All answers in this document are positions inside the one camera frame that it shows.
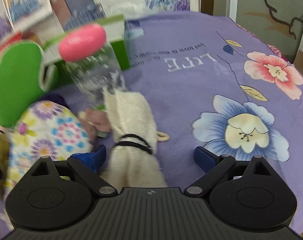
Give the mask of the white towel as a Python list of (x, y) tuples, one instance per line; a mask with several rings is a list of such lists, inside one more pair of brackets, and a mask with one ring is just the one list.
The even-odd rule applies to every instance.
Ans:
[(114, 145), (102, 178), (124, 187), (166, 187), (156, 158), (158, 129), (149, 103), (138, 92), (104, 92)]

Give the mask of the small pink cloth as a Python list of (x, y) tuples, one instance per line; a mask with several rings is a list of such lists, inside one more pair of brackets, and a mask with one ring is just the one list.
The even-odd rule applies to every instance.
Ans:
[(96, 137), (107, 138), (111, 132), (111, 124), (105, 111), (88, 108), (85, 112), (87, 132), (93, 140)]

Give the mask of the floral patterned cloth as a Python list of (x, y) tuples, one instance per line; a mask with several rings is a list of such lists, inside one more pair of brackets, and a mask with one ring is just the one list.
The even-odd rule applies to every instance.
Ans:
[(92, 149), (82, 123), (68, 108), (52, 101), (34, 103), (20, 117), (11, 135), (4, 195), (40, 157), (60, 161)]

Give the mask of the purple floral bedsheet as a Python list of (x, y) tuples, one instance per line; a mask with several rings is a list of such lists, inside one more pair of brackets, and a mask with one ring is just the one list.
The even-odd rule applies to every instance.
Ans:
[[(43, 156), (0, 199), (0, 239), (300, 239), (303, 76), (296, 67), (227, 17), (163, 12), (126, 27), (131, 66), (120, 91), (150, 105), (167, 186), (94, 194), (67, 159)], [(68, 108), (87, 132), (85, 112), (95, 108), (74, 82), (39, 101)], [(112, 130), (90, 142), (92, 151), (106, 147), (102, 178)], [(236, 164), (207, 195), (186, 196), (205, 175), (194, 160), (199, 146)]]

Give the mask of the glass jar with pink lid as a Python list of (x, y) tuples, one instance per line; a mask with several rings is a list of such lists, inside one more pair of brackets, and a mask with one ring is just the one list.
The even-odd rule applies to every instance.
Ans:
[(106, 90), (126, 90), (122, 70), (101, 25), (91, 23), (71, 31), (60, 41), (58, 52), (91, 107), (103, 108)]

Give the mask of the green oven mitt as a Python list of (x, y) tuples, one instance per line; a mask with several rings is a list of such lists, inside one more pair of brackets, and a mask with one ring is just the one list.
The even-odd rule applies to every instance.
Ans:
[(12, 128), (24, 111), (52, 89), (58, 68), (45, 64), (45, 52), (33, 41), (17, 41), (0, 56), (0, 126)]

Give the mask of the green cardboard box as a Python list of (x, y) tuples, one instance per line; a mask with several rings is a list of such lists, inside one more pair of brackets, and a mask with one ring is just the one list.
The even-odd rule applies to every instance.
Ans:
[[(125, 17), (120, 14), (109, 18), (104, 18), (97, 21), (106, 31), (107, 40), (113, 47), (118, 64), (122, 71), (130, 68), (129, 52), (130, 45), (127, 38), (128, 29), (126, 27)], [(58, 44), (66, 36), (60, 34), (48, 40), (42, 47), (45, 53), (45, 64), (54, 64), (58, 68), (58, 81), (55, 88), (59, 88), (72, 83), (71, 78), (65, 70), (65, 62), (58, 53)]]

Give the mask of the bedding product card purple wardrobe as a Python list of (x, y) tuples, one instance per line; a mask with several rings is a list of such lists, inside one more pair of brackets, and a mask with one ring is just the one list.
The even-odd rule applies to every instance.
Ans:
[(62, 29), (67, 32), (81, 25), (106, 18), (99, 0), (50, 0)]

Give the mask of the bedding product card orange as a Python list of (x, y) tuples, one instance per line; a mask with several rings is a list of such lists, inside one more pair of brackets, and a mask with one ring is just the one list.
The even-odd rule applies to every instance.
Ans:
[(26, 31), (51, 16), (50, 0), (5, 0), (14, 31)]

